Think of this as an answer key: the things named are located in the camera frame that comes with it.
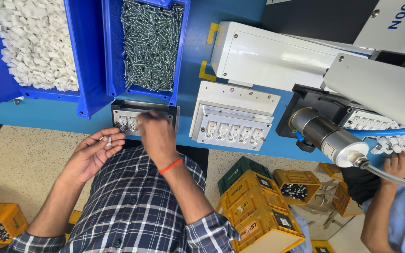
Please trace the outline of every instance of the screw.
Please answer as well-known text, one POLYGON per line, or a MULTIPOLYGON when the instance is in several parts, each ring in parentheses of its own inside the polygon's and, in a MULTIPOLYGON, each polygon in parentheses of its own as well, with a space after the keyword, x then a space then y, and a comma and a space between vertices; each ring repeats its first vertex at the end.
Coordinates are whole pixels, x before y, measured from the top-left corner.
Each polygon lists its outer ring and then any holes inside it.
POLYGON ((371 13, 371 18, 374 19, 379 15, 380 10, 376 9, 371 13))

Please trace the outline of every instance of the hand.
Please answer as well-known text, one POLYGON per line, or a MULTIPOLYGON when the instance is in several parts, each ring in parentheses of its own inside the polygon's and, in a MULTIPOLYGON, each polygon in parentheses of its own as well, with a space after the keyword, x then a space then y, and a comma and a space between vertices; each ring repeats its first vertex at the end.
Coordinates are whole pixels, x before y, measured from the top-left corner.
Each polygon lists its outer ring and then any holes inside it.
MULTIPOLYGON (((384 168, 382 170, 384 172, 387 172, 390 175, 394 175, 399 178, 405 178, 405 152, 403 151, 399 154, 392 153, 391 161, 390 161, 390 158, 386 158, 384 168)), ((385 179, 382 179, 382 183, 383 184, 394 184, 385 179)))
POLYGON ((104 165, 109 157, 123 148, 125 134, 118 128, 105 128, 85 138, 74 150, 61 176, 85 184, 104 165), (109 138, 112 144, 107 146, 109 138))
POLYGON ((165 169, 180 158, 176 151, 175 130, 165 116, 150 110, 136 119, 142 144, 158 170, 165 169))

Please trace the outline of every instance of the green crate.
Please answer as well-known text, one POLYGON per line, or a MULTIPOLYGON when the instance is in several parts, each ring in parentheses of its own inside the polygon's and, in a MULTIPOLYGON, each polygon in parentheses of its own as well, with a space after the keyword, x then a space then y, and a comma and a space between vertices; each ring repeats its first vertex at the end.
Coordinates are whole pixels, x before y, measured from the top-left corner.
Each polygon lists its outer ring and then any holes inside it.
POLYGON ((263 176, 266 176, 270 179, 273 179, 273 176, 268 171, 267 167, 263 166, 262 164, 258 164, 255 161, 248 159, 242 156, 229 171, 218 181, 218 191, 220 192, 220 196, 228 190, 231 185, 239 179, 243 173, 247 170, 252 170, 257 172, 263 176))

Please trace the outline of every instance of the blue hose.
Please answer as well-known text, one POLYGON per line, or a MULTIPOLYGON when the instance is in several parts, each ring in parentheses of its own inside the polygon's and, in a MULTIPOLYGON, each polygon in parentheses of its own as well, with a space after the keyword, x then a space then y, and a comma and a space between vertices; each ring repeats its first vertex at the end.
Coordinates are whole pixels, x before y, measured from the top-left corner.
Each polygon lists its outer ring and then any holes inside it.
POLYGON ((345 129, 352 135, 356 136, 398 136, 405 135, 405 128, 389 129, 389 130, 353 130, 345 129))
POLYGON ((299 140, 299 141, 303 141, 303 140, 304 140, 304 138, 302 137, 302 135, 301 135, 301 133, 300 133, 299 131, 296 131, 296 132, 295 132, 295 135, 296 135, 296 137, 298 137, 298 140, 299 140))

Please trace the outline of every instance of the shirt cuff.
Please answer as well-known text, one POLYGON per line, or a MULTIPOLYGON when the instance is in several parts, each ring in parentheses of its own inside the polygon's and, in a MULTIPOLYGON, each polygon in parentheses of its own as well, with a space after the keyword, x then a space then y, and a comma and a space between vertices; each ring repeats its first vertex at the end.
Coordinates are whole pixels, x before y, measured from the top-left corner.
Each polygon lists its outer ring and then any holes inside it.
POLYGON ((232 253, 231 241, 241 238, 228 219, 217 212, 185 226, 185 230, 193 252, 232 253))
POLYGON ((26 232, 10 242, 6 253, 56 253, 65 245, 65 235, 58 237, 38 237, 26 232))

